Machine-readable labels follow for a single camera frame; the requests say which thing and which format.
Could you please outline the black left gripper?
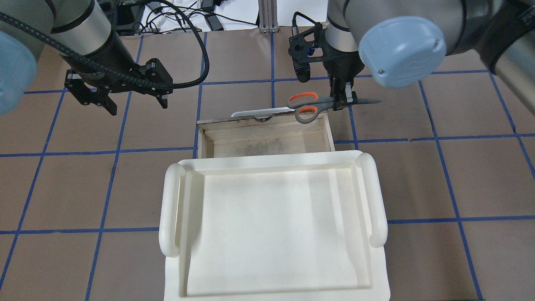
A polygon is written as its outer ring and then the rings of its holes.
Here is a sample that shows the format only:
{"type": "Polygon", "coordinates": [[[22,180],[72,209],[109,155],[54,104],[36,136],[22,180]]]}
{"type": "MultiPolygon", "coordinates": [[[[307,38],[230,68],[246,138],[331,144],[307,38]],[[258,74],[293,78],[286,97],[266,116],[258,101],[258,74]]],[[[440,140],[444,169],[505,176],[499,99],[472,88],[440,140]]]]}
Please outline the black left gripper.
{"type": "MultiPolygon", "coordinates": [[[[134,64],[126,69],[126,74],[141,80],[162,84],[172,84],[173,80],[159,59],[149,59],[145,65],[134,64]]],[[[111,93],[133,91],[140,94],[149,94],[156,97],[163,109],[168,109],[168,94],[173,93],[171,88],[140,87],[100,71],[92,74],[82,74],[75,70],[68,70],[65,86],[82,105],[99,105],[112,116],[117,115],[118,107],[109,97],[111,93]]]]}

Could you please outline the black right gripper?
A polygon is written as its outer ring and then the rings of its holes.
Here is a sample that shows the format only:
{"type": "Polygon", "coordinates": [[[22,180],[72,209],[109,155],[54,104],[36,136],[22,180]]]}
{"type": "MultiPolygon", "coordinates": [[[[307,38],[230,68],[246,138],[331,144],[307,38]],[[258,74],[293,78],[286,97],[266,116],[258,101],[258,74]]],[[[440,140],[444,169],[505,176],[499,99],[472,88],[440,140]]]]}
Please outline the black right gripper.
{"type": "Polygon", "coordinates": [[[344,52],[331,46],[326,34],[327,29],[321,24],[315,24],[304,32],[299,32],[297,26],[292,26],[288,53],[292,57],[296,76],[302,83],[310,80],[311,63],[323,63],[330,77],[329,96],[333,99],[332,110],[337,111],[358,103],[353,85],[355,76],[363,70],[363,62],[357,51],[344,52]]]}

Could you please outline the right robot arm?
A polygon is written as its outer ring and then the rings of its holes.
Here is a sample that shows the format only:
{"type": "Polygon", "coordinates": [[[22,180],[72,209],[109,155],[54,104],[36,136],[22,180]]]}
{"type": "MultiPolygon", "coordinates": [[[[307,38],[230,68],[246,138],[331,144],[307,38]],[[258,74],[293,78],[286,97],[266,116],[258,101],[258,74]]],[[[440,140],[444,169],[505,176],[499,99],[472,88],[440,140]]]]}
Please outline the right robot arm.
{"type": "Polygon", "coordinates": [[[329,0],[326,23],[299,32],[292,20],[288,53],[300,82],[323,63],[328,97],[302,93],[288,106],[310,122],[324,110],[378,103],[359,98],[354,80],[365,67],[376,83],[405,88],[432,74],[447,56],[474,50],[534,111],[533,0],[329,0]]]}

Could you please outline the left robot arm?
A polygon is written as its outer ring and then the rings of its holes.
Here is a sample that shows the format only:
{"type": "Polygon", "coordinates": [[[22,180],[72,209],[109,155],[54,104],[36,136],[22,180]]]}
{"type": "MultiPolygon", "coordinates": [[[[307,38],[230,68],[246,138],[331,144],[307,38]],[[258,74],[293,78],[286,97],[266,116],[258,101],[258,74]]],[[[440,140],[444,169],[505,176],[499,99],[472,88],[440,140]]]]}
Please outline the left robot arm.
{"type": "Polygon", "coordinates": [[[168,108],[172,88],[142,82],[172,84],[172,77],[158,59],[134,61],[96,0],[2,0],[1,114],[13,111],[34,81],[44,45],[68,63],[64,85],[81,105],[116,115],[109,95],[136,92],[168,108]]]}

